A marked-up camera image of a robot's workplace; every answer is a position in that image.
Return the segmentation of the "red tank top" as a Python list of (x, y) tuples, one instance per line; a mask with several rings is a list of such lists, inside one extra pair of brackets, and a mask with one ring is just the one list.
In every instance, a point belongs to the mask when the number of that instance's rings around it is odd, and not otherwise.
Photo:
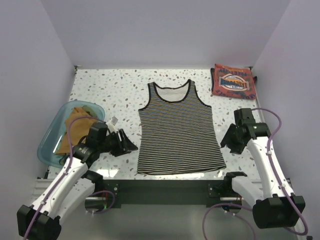
[(216, 63), (210, 69), (210, 73), (213, 95), (244, 100), (257, 98), (255, 83), (258, 78), (253, 76), (250, 68), (236, 68)]

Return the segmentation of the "black white striped tank top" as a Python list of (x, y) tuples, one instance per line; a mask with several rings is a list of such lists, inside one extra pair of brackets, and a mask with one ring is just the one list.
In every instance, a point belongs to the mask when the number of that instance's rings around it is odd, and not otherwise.
[(212, 107), (199, 98), (193, 80), (176, 88), (149, 83), (148, 96), (146, 106), (138, 110), (139, 174), (194, 174), (226, 168)]

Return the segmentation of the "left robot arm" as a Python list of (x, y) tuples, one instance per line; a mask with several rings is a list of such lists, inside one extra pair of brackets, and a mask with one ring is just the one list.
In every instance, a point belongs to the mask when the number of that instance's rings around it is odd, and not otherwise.
[(110, 209), (116, 193), (106, 189), (103, 176), (90, 167), (102, 153), (119, 157), (138, 150), (123, 129), (110, 130), (105, 122), (95, 122), (88, 134), (72, 146), (64, 166), (46, 190), (29, 206), (17, 211), (18, 233), (25, 240), (56, 240), (63, 219), (87, 197), (106, 195), (106, 206), (94, 214)]

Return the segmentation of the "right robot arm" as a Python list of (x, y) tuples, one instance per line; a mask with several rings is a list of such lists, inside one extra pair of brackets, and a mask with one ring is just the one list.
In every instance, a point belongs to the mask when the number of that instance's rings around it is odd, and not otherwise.
[(260, 229), (286, 228), (290, 231), (302, 220), (306, 207), (302, 196), (295, 194), (278, 162), (268, 125), (256, 122), (253, 109), (234, 111), (234, 123), (226, 131), (220, 146), (240, 155), (251, 153), (262, 188), (254, 185), (244, 172), (228, 172), (223, 178), (223, 192), (230, 197), (239, 194), (250, 205), (256, 226)]

